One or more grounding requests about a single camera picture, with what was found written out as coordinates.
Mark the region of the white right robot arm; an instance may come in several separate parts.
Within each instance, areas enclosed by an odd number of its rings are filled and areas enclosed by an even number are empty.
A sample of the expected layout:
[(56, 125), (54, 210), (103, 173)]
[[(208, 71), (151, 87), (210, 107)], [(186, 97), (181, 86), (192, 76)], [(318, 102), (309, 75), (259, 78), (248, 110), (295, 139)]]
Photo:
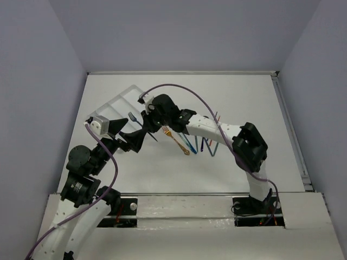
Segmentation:
[(234, 126), (216, 122), (189, 109), (179, 109), (166, 95), (142, 94), (138, 100), (145, 106), (141, 112), (143, 126), (151, 133), (168, 126), (176, 133), (203, 137), (232, 149), (236, 164), (246, 172), (249, 183), (250, 208), (262, 212), (269, 207), (272, 190), (265, 167), (268, 146), (252, 123)]

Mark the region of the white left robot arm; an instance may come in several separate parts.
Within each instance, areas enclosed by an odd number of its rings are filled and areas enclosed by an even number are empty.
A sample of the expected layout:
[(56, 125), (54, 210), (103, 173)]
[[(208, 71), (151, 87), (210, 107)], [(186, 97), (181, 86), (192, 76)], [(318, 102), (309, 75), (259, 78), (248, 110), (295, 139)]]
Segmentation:
[(68, 177), (54, 218), (27, 259), (77, 259), (85, 240), (107, 215), (115, 216), (117, 226), (136, 224), (121, 216), (136, 215), (137, 198), (122, 198), (112, 185), (101, 187), (101, 181), (95, 178), (108, 161), (115, 162), (117, 150), (138, 152), (141, 148), (146, 132), (123, 133), (127, 122), (127, 118), (108, 120), (103, 116), (92, 116), (84, 122), (98, 144), (93, 149), (84, 145), (71, 149), (66, 165)]

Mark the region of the blue plastic knife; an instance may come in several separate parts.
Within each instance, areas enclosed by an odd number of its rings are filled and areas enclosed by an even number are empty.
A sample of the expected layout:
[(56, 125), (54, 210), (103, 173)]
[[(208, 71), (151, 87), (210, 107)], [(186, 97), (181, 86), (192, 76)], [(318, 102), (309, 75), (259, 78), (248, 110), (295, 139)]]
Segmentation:
[(204, 140), (204, 142), (205, 142), (205, 145), (206, 145), (206, 147), (207, 147), (207, 149), (208, 149), (208, 151), (209, 151), (211, 157), (214, 157), (214, 152), (211, 150), (211, 148), (210, 148), (210, 146), (209, 146), (208, 139), (203, 138), (203, 140)]

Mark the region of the blue plastic fork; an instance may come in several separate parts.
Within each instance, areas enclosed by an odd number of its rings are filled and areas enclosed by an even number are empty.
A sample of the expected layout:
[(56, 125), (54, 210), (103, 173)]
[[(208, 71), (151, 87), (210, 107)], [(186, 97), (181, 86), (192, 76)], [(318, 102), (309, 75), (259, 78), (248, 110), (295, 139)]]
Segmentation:
[(128, 117), (132, 122), (137, 123), (141, 128), (143, 127), (143, 125), (138, 121), (138, 119), (134, 116), (132, 112), (128, 112)]

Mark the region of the teal plastic spoon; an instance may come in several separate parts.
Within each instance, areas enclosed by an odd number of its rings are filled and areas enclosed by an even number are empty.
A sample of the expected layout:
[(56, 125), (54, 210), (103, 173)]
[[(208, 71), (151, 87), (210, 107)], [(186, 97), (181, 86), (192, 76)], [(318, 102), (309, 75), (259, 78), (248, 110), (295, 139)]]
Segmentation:
[(195, 150), (195, 148), (193, 147), (193, 145), (191, 144), (189, 139), (186, 137), (186, 135), (184, 133), (178, 133), (178, 135), (184, 141), (184, 143), (187, 145), (189, 150), (191, 150), (194, 154), (197, 154), (197, 151)]

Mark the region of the clear divided utensil tray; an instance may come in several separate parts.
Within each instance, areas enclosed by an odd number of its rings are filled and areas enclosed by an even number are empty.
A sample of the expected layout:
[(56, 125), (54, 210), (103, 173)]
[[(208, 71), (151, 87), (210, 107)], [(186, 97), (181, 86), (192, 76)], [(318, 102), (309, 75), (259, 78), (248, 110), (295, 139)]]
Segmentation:
[(87, 118), (97, 115), (104, 116), (109, 120), (126, 118), (129, 119), (129, 121), (122, 131), (129, 133), (138, 130), (140, 129), (140, 126), (136, 122), (130, 120), (128, 113), (131, 112), (140, 123), (143, 122), (141, 112), (145, 108), (144, 105), (138, 102), (139, 96), (142, 92), (143, 90), (138, 86), (132, 85), (113, 99), (107, 101), (101, 107), (97, 108), (91, 114), (87, 115)]

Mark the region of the green plastic knife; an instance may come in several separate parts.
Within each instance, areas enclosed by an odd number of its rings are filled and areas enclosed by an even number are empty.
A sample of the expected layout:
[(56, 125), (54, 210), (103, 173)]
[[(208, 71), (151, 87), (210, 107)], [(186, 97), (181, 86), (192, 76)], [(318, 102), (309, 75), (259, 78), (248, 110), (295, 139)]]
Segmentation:
[(213, 150), (213, 152), (212, 152), (212, 154), (211, 154), (212, 157), (214, 157), (214, 156), (216, 155), (216, 152), (217, 152), (217, 150), (218, 150), (218, 147), (219, 147), (219, 143), (216, 143), (215, 148), (214, 148), (214, 150)]

